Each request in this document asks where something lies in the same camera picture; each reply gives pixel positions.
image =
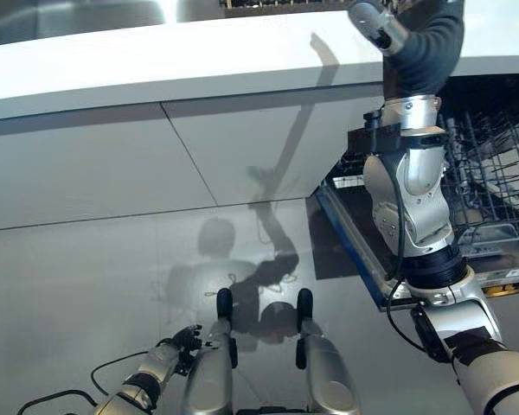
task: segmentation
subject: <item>silver robot leg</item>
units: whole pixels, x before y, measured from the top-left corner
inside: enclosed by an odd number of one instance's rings
[[[217,294],[218,320],[196,356],[184,391],[181,414],[229,415],[233,413],[233,375],[236,343],[230,337],[233,298],[228,289]]]
[[[359,399],[341,355],[312,320],[313,296],[298,294],[300,340],[296,365],[305,369],[311,409],[317,413],[360,415]]]

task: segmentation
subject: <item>black clamp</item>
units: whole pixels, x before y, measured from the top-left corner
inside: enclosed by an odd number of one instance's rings
[[[448,134],[403,137],[400,124],[381,126],[381,110],[363,115],[365,127],[348,131],[348,151],[370,154],[394,153],[397,150],[430,149],[439,147],[449,139]]]

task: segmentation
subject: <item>dishwasher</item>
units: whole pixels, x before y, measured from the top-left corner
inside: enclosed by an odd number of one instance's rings
[[[519,293],[519,74],[450,78],[439,96],[448,131],[442,191],[459,248],[487,297]],[[394,256],[371,216],[367,156],[346,152],[316,196],[382,309]],[[404,284],[394,299],[396,308],[413,305]]]

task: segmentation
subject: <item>gray floor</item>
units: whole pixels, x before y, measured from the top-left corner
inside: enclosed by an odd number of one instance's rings
[[[323,217],[309,209],[310,219]],[[232,287],[240,365],[234,406],[306,404],[294,368],[301,287],[340,349],[368,415],[468,414],[452,369],[408,347],[372,303],[334,235],[312,244],[304,201],[96,220],[0,232],[0,413],[60,389],[93,391],[103,361],[145,349],[185,325],[214,320],[215,295]],[[312,246],[316,247],[316,257]],[[519,295],[491,301],[519,350]],[[410,334],[406,312],[396,320]],[[138,358],[100,375],[112,389]],[[183,378],[158,413],[177,413]],[[27,412],[86,413],[76,398]]]

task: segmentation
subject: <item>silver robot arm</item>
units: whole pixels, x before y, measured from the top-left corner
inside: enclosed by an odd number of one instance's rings
[[[366,114],[366,127],[350,132],[349,146],[374,153],[363,171],[373,219],[403,257],[400,274],[419,302],[412,318],[425,351],[452,364],[476,414],[519,414],[519,353],[501,343],[496,317],[454,243],[440,190],[445,131],[436,126],[436,93],[458,61],[464,0],[398,4],[397,16],[377,0],[349,8],[384,55],[385,95],[382,109]]]
[[[171,376],[188,374],[194,360],[190,352],[202,347],[202,341],[196,338],[201,328],[188,327],[173,339],[160,341],[144,357],[137,372],[94,408],[91,415],[152,414]]]

